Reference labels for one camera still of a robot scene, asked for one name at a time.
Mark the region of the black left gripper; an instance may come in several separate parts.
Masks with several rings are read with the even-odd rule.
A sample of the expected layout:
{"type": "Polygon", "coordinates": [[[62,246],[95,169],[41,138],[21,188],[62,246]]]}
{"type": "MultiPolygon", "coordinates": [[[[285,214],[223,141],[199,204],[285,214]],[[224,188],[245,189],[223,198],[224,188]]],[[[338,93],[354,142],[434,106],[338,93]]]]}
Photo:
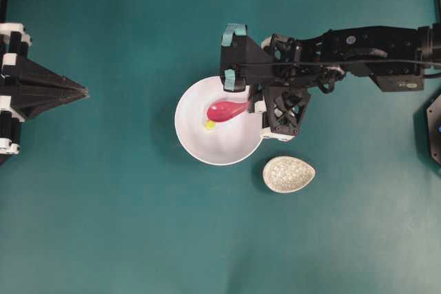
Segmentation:
{"type": "Polygon", "coordinates": [[[23,24],[1,24],[1,164],[20,152],[23,122],[88,97],[84,86],[27,59],[31,44],[23,24]],[[54,98],[24,95],[23,83],[63,88],[72,94],[54,98]]]}

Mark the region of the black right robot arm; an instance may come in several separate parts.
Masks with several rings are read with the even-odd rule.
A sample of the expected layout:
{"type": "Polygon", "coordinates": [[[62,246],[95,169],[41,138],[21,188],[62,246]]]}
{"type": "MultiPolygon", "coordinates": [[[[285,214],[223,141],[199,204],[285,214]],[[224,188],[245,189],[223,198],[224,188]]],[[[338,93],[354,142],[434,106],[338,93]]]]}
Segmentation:
{"type": "Polygon", "coordinates": [[[418,29],[370,26],[330,30],[316,38],[273,34],[262,43],[229,25],[220,51],[226,92],[247,86],[319,88],[333,92],[350,73],[369,77],[383,92],[423,90],[425,72],[440,68],[440,24],[418,29]]]}

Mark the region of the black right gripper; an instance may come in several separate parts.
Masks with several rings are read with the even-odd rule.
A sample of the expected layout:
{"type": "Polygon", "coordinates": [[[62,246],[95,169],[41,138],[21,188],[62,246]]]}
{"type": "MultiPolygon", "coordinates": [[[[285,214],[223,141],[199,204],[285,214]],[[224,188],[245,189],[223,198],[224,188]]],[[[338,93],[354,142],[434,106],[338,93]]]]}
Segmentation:
{"type": "Polygon", "coordinates": [[[323,64],[322,38],[298,40],[273,34],[257,44],[247,36],[247,26],[228,23],[222,35],[220,78],[226,92],[244,92],[261,87],[319,87],[330,93],[341,80],[341,67],[323,64]]]}

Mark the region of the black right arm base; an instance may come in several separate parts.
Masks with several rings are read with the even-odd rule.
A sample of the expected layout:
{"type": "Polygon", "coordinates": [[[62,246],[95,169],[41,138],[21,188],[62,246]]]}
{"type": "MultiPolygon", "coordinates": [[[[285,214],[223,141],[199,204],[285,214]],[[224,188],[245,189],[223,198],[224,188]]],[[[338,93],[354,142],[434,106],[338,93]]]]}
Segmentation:
{"type": "Polygon", "coordinates": [[[425,169],[440,177],[440,90],[413,114],[417,156],[425,169]]]}

